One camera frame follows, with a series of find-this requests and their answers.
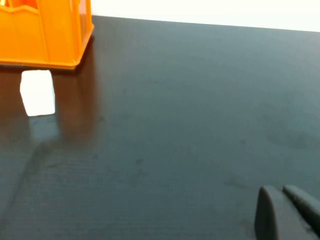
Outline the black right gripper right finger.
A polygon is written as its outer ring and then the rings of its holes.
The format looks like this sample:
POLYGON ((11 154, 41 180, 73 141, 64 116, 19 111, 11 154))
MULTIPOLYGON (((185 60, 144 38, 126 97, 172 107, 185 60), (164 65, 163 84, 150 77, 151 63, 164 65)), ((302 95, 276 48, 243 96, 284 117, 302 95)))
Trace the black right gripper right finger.
POLYGON ((293 203, 303 219, 311 226, 313 231, 320 234, 320 201, 303 189, 294 185, 285 185, 283 193, 293 203))

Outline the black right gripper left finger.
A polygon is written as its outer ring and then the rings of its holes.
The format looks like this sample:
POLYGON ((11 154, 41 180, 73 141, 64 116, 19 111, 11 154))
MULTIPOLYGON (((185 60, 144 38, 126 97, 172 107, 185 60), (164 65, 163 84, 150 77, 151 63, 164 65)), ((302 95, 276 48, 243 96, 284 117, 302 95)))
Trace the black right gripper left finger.
POLYGON ((318 234, 303 219, 282 190, 259 189, 254 220, 257 240, 317 240, 318 234))

